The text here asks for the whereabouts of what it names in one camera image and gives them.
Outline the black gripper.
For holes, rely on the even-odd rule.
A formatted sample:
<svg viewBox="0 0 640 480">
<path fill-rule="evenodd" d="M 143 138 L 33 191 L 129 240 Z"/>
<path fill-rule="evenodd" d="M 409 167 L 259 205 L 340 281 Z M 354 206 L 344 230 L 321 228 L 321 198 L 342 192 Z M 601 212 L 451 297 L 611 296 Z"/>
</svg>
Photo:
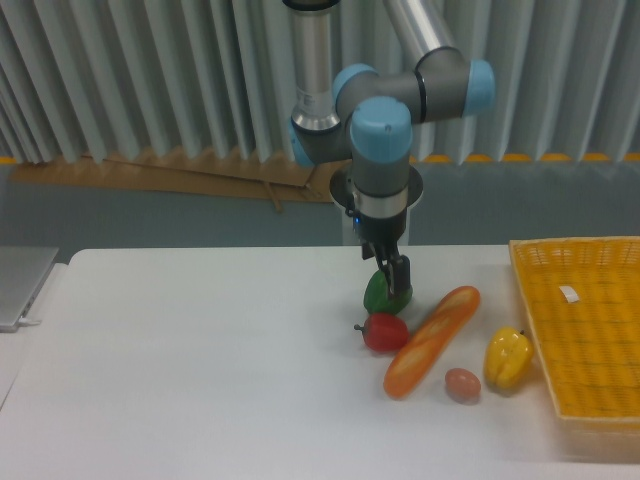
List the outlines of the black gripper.
<svg viewBox="0 0 640 480">
<path fill-rule="evenodd" d="M 410 260 L 398 254 L 398 241 L 406 229 L 406 213 L 374 218 L 355 212 L 353 227 L 361 245 L 363 260 L 374 259 L 377 269 L 383 270 L 386 255 L 393 255 L 386 264 L 389 294 L 404 295 L 408 292 L 411 289 Z"/>
</svg>

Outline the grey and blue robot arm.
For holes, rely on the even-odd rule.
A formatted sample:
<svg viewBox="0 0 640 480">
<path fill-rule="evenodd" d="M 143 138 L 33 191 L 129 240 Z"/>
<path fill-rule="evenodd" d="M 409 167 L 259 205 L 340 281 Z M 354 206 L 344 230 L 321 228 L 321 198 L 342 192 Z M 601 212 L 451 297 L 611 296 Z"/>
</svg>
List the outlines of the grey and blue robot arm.
<svg viewBox="0 0 640 480">
<path fill-rule="evenodd" d="M 362 257 L 375 259 L 387 295 L 411 290 L 398 243 L 422 195 L 409 164 L 416 125 L 478 115 L 493 106 L 491 65 L 468 61 L 430 1 L 387 1 L 385 10 L 411 68 L 383 76 L 366 64 L 339 68 L 337 1 L 287 1 L 297 101 L 288 126 L 295 160 L 315 166 L 349 160 L 331 195 L 353 222 Z"/>
</svg>

